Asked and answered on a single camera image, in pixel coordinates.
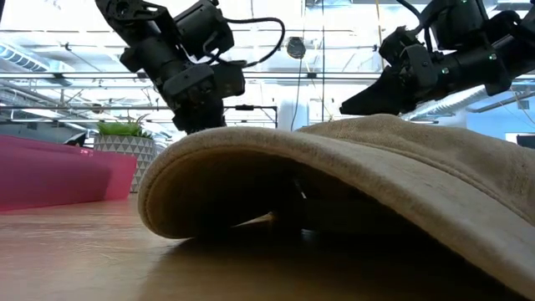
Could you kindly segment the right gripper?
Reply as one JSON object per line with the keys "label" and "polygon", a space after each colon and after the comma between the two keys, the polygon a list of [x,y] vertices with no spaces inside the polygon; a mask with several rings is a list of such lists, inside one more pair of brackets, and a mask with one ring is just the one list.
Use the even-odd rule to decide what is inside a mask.
{"label": "right gripper", "polygon": [[403,104],[443,99],[464,89],[462,53],[429,53],[415,43],[395,56],[395,75],[382,73],[371,86],[345,100],[339,111],[344,115],[398,115]]}

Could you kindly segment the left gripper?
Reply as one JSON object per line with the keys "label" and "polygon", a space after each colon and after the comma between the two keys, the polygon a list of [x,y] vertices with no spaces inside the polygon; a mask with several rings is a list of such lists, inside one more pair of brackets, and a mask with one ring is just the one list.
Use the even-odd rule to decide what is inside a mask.
{"label": "left gripper", "polygon": [[225,127],[227,65],[169,62],[160,69],[160,94],[174,114],[172,122],[188,135]]}

